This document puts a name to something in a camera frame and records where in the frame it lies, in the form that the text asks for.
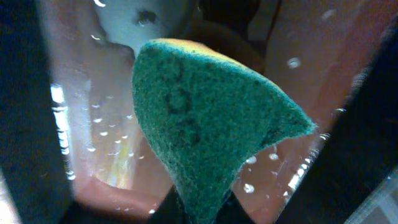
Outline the green yellow sponge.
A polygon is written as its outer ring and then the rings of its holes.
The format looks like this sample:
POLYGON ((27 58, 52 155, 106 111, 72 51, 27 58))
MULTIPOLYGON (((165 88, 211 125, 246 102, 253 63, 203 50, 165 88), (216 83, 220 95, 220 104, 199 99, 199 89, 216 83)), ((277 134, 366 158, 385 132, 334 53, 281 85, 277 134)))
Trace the green yellow sponge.
POLYGON ((315 124, 275 83, 189 40, 148 41, 134 62, 137 122, 190 223, 213 223, 251 156, 315 124))

